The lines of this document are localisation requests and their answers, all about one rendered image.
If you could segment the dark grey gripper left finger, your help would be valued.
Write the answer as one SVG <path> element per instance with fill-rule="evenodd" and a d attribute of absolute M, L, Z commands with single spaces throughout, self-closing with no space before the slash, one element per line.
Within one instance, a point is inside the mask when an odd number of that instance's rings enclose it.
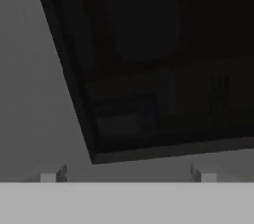
<path fill-rule="evenodd" d="M 67 164 L 42 168 L 39 171 L 39 182 L 67 182 Z"/>

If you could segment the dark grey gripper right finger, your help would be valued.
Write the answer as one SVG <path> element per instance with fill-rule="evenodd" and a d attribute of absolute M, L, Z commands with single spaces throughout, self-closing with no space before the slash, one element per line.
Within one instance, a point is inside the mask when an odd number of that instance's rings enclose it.
<path fill-rule="evenodd" d="M 218 182 L 220 168 L 215 165 L 192 164 L 190 174 L 195 182 Z"/>

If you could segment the black glossy worktop slab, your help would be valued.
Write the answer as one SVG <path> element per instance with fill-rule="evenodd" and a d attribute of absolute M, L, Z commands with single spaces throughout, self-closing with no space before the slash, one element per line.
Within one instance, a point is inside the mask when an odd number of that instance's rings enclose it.
<path fill-rule="evenodd" d="M 96 164 L 254 148 L 254 0 L 40 0 Z"/>

